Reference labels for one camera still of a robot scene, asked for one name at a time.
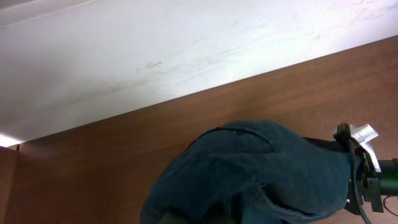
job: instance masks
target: brown wooden surface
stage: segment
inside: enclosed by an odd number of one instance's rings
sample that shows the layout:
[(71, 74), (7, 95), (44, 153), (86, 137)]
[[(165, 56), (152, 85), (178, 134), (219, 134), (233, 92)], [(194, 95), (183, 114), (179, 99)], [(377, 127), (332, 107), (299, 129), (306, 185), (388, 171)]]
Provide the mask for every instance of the brown wooden surface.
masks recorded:
[[(378, 157), (398, 157), (397, 102), (394, 37), (29, 141), (20, 148), (8, 223), (138, 223), (170, 160), (233, 120), (271, 119), (323, 139), (343, 121), (370, 123), (380, 134)], [(391, 209), (398, 212), (394, 198)], [(374, 223), (398, 222), (368, 213)], [(361, 221), (342, 211), (321, 223)]]
[(5, 223), (17, 151), (0, 146), (0, 224)]

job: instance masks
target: green cylinder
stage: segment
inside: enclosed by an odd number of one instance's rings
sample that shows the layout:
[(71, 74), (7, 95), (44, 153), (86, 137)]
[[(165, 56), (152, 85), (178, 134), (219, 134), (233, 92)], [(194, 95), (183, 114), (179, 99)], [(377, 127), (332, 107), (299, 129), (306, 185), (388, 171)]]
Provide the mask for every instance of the green cylinder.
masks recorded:
[(398, 159), (379, 161), (381, 173), (379, 179), (381, 195), (398, 196)]

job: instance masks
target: blue fabric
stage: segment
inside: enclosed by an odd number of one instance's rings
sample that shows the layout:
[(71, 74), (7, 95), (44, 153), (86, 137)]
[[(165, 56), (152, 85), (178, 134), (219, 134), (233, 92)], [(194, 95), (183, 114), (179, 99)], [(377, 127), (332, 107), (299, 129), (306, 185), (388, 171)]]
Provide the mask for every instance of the blue fabric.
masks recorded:
[(208, 131), (169, 164), (140, 223), (158, 223), (170, 208), (205, 223), (217, 202), (234, 215), (229, 207), (237, 194), (241, 223), (314, 222), (345, 206), (349, 174), (346, 153), (317, 147), (272, 121), (233, 122)]

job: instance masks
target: wire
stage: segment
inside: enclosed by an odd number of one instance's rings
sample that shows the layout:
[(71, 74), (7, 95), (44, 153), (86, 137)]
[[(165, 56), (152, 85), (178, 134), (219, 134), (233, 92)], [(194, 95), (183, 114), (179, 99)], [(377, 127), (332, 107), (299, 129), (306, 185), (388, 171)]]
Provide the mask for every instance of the wire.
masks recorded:
[(359, 213), (366, 224), (372, 224), (369, 218), (366, 216), (361, 203), (359, 202), (358, 191), (356, 189), (356, 172), (355, 172), (355, 152), (353, 147), (349, 147), (349, 159), (351, 161), (351, 190), (354, 194), (354, 202), (358, 207)]
[(395, 216), (398, 217), (397, 214), (395, 214), (394, 212), (392, 212), (391, 210), (389, 210), (389, 209), (387, 208), (387, 205), (386, 205), (387, 198), (391, 198), (391, 197), (394, 197), (394, 196), (387, 196), (387, 197), (385, 197), (385, 199), (383, 199), (383, 207), (384, 207), (387, 211), (389, 211), (391, 214), (393, 214), (393, 215), (395, 215)]

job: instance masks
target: clothing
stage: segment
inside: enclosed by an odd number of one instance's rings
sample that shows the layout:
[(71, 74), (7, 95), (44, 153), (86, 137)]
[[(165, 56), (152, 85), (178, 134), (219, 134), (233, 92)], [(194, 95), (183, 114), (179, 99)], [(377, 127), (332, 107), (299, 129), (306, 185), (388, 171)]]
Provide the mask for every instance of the clothing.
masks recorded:
[(216, 205), (237, 224), (327, 218), (345, 206), (349, 155), (337, 152), (343, 150), (336, 142), (318, 147), (310, 141), (272, 121), (210, 130), (164, 170), (140, 223), (158, 224), (170, 210), (209, 223)]

